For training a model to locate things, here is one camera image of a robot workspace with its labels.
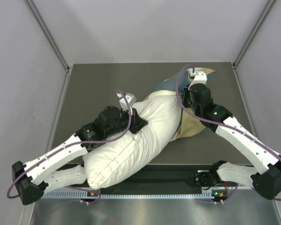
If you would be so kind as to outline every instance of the gray wall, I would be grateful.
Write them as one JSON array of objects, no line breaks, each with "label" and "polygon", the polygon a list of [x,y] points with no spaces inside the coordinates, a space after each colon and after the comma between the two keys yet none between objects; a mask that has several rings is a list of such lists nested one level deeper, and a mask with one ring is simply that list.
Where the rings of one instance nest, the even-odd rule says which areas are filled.
[{"label": "gray wall", "polygon": [[238,71],[260,139],[281,152],[281,0],[265,20]]},{"label": "gray wall", "polygon": [[34,0],[73,63],[231,62],[268,0]]},{"label": "gray wall", "polygon": [[64,77],[24,1],[0,1],[0,225],[17,224],[21,201],[6,197],[11,165],[45,152]]}]

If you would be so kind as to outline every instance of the white pillow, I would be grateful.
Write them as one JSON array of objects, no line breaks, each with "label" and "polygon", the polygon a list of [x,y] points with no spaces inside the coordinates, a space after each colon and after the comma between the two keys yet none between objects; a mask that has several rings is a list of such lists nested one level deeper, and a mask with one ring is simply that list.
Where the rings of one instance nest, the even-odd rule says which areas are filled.
[{"label": "white pillow", "polygon": [[154,92],[147,100],[135,103],[133,108],[148,121],[148,125],[137,134],[128,131],[119,140],[106,143],[83,156],[91,188],[107,188],[127,179],[155,158],[175,135],[181,119],[181,107],[175,92]]}]

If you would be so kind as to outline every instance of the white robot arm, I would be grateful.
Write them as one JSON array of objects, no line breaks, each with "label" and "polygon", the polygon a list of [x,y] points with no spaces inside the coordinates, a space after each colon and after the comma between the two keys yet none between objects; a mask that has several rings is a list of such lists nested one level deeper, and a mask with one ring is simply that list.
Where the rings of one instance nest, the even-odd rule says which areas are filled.
[{"label": "white robot arm", "polygon": [[121,95],[118,95],[118,97],[120,98],[121,109],[115,106],[106,107],[99,113],[94,122],[83,126],[60,146],[32,161],[26,163],[18,161],[12,165],[13,181],[18,179],[21,174],[26,173],[15,183],[23,205],[35,202],[44,194],[55,189],[84,183],[87,177],[83,165],[66,170],[58,169],[71,160],[104,144],[104,140],[109,136],[127,129],[128,109],[132,115],[129,127],[131,133],[136,134],[148,124],[132,108],[136,101],[134,95],[125,94],[128,104]]},{"label": "white robot arm", "polygon": [[281,192],[281,161],[278,159],[281,155],[273,150],[269,152],[269,148],[246,130],[231,112],[213,103],[210,89],[206,87],[207,76],[203,71],[189,72],[193,82],[185,87],[182,99],[184,107],[192,108],[195,117],[204,126],[226,139],[253,165],[241,166],[219,161],[209,170],[208,177],[211,179],[208,186],[232,181],[254,188],[266,199],[274,199]]}]

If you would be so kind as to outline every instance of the reflective floor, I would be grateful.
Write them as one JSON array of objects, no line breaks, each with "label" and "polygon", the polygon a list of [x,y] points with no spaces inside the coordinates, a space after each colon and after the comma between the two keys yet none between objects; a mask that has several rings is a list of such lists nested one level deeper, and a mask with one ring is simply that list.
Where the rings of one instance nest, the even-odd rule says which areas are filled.
[{"label": "reflective floor", "polygon": [[[37,210],[45,217],[69,200],[44,199]],[[197,200],[100,200],[65,204],[47,219],[34,212],[30,225],[280,225],[274,202],[252,190],[238,190],[224,205]]]}]

